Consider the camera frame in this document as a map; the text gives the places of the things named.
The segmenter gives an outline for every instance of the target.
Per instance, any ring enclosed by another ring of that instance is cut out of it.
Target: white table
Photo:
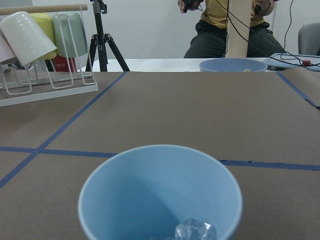
[[[164,58],[164,59],[125,59],[132,72],[200,72],[199,64],[213,58]],[[248,58],[262,62],[265,58]],[[93,72],[100,72],[99,60],[94,61]],[[108,72],[123,72],[116,59],[108,59]]]

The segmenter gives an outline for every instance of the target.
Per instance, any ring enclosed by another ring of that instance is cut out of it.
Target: gray chair
[[[317,55],[320,49],[320,22],[303,25],[298,32],[298,52]]]

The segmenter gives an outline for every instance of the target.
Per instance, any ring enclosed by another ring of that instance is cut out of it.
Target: black tripod
[[[124,58],[122,57],[119,49],[117,48],[117,45],[115,44],[113,38],[109,33],[104,34],[101,13],[102,14],[107,13],[107,5],[105,5],[102,0],[90,0],[90,2],[93,2],[92,6],[93,6],[96,31],[97,31],[97,34],[92,35],[91,42],[90,42],[88,58],[90,58],[91,64],[92,65],[94,64],[96,50],[98,48],[100,71],[107,72],[108,58],[107,58],[107,52],[106,52],[106,42],[108,42],[109,47],[111,48],[115,58],[119,62],[122,70],[124,72],[129,72],[130,70]],[[86,67],[85,67],[86,72],[91,71],[90,61],[88,59],[86,62]]]

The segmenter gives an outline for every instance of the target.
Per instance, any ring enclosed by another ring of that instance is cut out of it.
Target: yellow shirt
[[[219,3],[227,9],[228,0],[218,0]],[[201,15],[201,20],[206,21],[209,24],[212,24],[220,29],[225,29],[226,25],[228,25],[227,11],[223,9],[217,0],[205,0],[205,10]],[[262,16],[255,15],[256,3],[255,0],[252,0],[252,12],[251,12],[251,23],[250,27],[256,26],[258,24],[262,24],[265,20]]]

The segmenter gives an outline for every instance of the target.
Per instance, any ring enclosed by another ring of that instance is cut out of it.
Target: mug rack
[[[88,10],[86,4],[5,7],[0,8],[0,16],[11,15],[17,12],[32,14],[79,11],[84,36],[86,36],[82,14],[82,11],[86,10]],[[73,37],[72,43],[75,51],[77,51]],[[87,42],[86,47],[87,53],[89,54]],[[53,71],[49,71],[43,57],[24,66],[25,70],[18,70],[14,67],[10,67],[7,68],[9,71],[4,71],[2,64],[0,63],[0,107],[97,91],[98,84],[93,76],[92,63],[90,62],[90,71],[84,72],[80,66],[78,53],[75,57],[76,61],[69,61],[68,57],[66,59],[69,73],[55,71],[52,59],[49,61]]]

